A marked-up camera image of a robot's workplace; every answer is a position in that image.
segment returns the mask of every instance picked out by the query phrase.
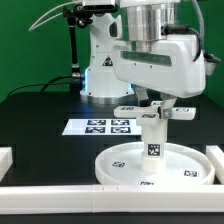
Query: screw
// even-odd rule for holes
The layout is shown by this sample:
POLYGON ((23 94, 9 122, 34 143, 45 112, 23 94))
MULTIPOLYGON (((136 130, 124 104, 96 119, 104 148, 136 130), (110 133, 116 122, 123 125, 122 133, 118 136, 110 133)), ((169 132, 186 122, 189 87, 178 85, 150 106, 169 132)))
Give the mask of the screw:
POLYGON ((82 10, 82 6, 81 5, 79 5, 78 7, 77 7, 77 10, 82 10))
POLYGON ((165 112, 164 115, 165 115, 166 117, 169 117, 169 116, 170 116, 170 112, 165 112))

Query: round base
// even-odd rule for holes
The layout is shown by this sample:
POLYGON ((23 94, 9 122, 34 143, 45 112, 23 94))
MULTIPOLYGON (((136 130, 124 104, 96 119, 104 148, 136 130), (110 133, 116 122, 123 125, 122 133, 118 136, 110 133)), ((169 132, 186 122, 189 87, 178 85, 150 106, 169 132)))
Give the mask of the round base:
POLYGON ((80 96, 82 101, 97 104, 122 104, 125 102, 136 101, 136 96, 134 93, 121 97, 94 97, 87 95, 86 92, 81 91, 80 96))
POLYGON ((141 168, 143 142, 111 147, 98 155, 96 177, 101 184, 212 184, 215 170, 207 157, 191 148, 165 144, 165 166, 158 172, 141 168))

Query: white block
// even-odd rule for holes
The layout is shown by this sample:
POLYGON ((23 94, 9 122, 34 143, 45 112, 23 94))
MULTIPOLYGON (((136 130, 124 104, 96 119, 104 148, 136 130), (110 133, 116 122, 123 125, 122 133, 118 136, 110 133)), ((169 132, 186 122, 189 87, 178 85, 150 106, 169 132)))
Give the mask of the white block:
POLYGON ((224 185, 224 153, 218 146, 207 146, 206 156, 215 167, 215 175, 224 185))
POLYGON ((0 188, 0 214, 91 212, 92 186, 0 188))
POLYGON ((0 181, 12 165, 12 149, 10 147, 0 148, 0 181))

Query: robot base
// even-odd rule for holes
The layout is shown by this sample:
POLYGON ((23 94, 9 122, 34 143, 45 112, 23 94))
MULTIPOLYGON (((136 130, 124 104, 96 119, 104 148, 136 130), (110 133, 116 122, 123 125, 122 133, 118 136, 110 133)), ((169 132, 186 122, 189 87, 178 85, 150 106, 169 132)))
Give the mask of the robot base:
POLYGON ((80 92, 80 97, 82 101, 97 104, 122 104, 125 102, 132 102, 136 100, 136 96, 133 91, 128 93, 126 96, 121 97, 95 97, 89 95, 88 92, 82 90, 80 92))

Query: white object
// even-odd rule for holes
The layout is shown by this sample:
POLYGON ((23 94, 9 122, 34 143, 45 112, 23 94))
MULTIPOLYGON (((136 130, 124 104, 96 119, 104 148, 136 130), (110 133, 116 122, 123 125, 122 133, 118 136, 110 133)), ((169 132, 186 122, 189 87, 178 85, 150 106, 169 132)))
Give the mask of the white object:
POLYGON ((132 54, 131 57, 138 53, 132 52, 130 42, 115 41, 113 60, 117 78, 181 98, 202 93, 205 88, 204 57, 201 54, 199 59, 193 62, 197 49, 195 36, 168 35, 167 40, 153 42, 151 48, 150 54, 156 55, 156 58, 159 58, 159 55, 168 56, 171 60, 170 66, 141 62, 139 58, 128 60, 129 53, 132 54))
POLYGON ((85 88, 80 92, 81 99, 102 104, 127 101, 127 98, 134 97, 134 92, 129 83, 116 78, 111 52, 113 41, 108 40, 108 27, 115 19, 110 14, 92 18, 91 58, 86 70, 85 88))
POLYGON ((127 143, 103 151, 96 159, 96 177, 106 185, 178 186, 212 184, 215 170, 205 155, 188 147, 164 144, 164 158, 151 159, 151 170, 141 169, 142 142, 127 143))
POLYGON ((12 165, 12 149, 10 147, 0 148, 0 181, 12 165))
POLYGON ((83 0, 82 1, 82 5, 83 7, 85 8, 86 6, 114 6, 115 7, 115 4, 118 2, 117 0, 83 0))
POLYGON ((206 156, 215 167, 215 174, 221 184, 224 184, 224 153, 218 146, 207 146, 206 156))
POLYGON ((1 187, 0 214, 224 212, 222 185, 1 187))
POLYGON ((216 69, 216 66, 217 66, 217 64, 215 64, 215 63, 205 61, 205 74, 207 76, 212 76, 216 69))
POLYGON ((121 0, 120 7, 135 7, 135 6, 144 6, 144 5, 157 5, 165 3, 178 3, 180 0, 121 0))
MULTIPOLYGON (((114 115, 120 118, 136 118, 144 114, 155 114, 158 112, 162 101, 153 101, 151 107, 136 107, 136 106, 119 106, 114 110, 114 115)), ((173 120, 192 120, 195 117, 196 108, 174 107, 172 108, 173 120)))
POLYGON ((141 135, 135 119, 69 119, 62 135, 141 135))

